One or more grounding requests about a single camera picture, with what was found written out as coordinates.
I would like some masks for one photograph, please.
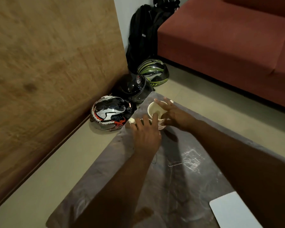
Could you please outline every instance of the green and black helmet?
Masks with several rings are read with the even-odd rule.
[[[165,63],[158,59],[147,59],[137,69],[137,73],[144,75],[151,86],[158,86],[169,79],[169,71]]]

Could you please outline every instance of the table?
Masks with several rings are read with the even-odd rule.
[[[152,92],[133,117],[141,118],[146,114],[154,98],[163,100],[162,95]],[[267,150],[177,103],[175,105],[231,137]],[[191,134],[170,126],[161,133],[162,145],[148,170],[134,227],[219,227],[209,202],[234,189]],[[69,227],[132,154],[132,132],[125,126],[51,214],[47,227]]]

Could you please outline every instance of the wall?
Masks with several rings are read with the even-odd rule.
[[[181,4],[184,4],[187,0],[180,0]],[[114,0],[117,11],[117,17],[122,34],[122,42],[125,50],[128,48],[128,38],[130,30],[130,21],[136,10],[144,5],[148,4],[153,6],[153,0]]]
[[[126,72],[114,0],[0,0],[0,200]]]

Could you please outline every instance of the floor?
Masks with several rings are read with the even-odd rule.
[[[285,157],[285,113],[185,70],[168,65],[170,79],[156,91]],[[0,228],[44,228],[117,132],[87,121],[1,207]]]

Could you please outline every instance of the person's left arm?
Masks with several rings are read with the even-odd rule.
[[[134,154],[94,197],[72,227],[131,227],[137,201],[149,166],[161,143],[158,115],[152,125],[147,115],[131,124]]]

